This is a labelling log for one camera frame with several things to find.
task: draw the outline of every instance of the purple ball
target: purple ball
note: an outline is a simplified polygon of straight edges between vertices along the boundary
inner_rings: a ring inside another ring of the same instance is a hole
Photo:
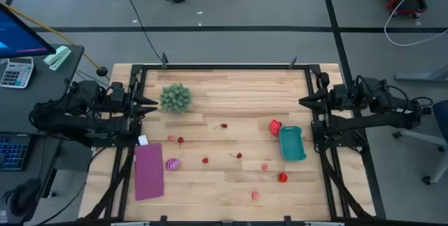
[[[176,170],[179,168],[180,165],[181,165],[181,163],[179,162],[178,159],[169,159],[169,160],[167,160],[167,163],[166,163],[167,170]]]

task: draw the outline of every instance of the wooden table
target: wooden table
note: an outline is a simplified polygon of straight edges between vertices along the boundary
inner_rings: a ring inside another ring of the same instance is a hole
[[[342,83],[337,64],[320,64],[332,84]],[[116,64],[111,81],[129,83],[131,64]],[[182,82],[194,96],[191,110],[175,116],[156,111],[143,119],[143,134],[161,143],[164,161],[181,167],[164,172],[164,196],[135,200],[134,170],[129,183],[125,220],[329,220],[319,155],[313,150],[312,112],[298,104],[308,95],[305,73],[296,70],[149,71],[144,95],[156,101],[162,87]],[[271,120],[302,128],[307,158],[285,162],[278,138],[268,132]],[[217,128],[221,123],[226,129]],[[181,145],[167,137],[182,136]],[[86,215],[109,186],[115,148],[106,149],[90,167],[79,216]],[[232,157],[242,154],[241,159]],[[338,148],[344,182],[363,208],[375,214],[361,156]],[[209,163],[203,164],[202,158]],[[268,171],[261,165],[268,164]],[[279,172],[288,182],[277,181]],[[342,215],[337,188],[335,200]],[[259,193],[252,200],[251,192]],[[120,188],[113,214],[118,210]]]

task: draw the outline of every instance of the teal plastic basket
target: teal plastic basket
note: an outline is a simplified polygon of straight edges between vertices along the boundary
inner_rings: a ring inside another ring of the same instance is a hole
[[[302,129],[286,126],[280,129],[281,154],[285,161],[300,161],[307,158],[302,142]]]

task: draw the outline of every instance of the purple cloth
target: purple cloth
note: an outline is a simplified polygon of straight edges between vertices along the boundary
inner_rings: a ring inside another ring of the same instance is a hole
[[[135,148],[135,199],[163,195],[162,144],[154,143]]]

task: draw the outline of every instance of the monitor screen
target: monitor screen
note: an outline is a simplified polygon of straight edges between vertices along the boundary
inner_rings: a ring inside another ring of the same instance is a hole
[[[0,59],[54,52],[48,43],[0,4]]]

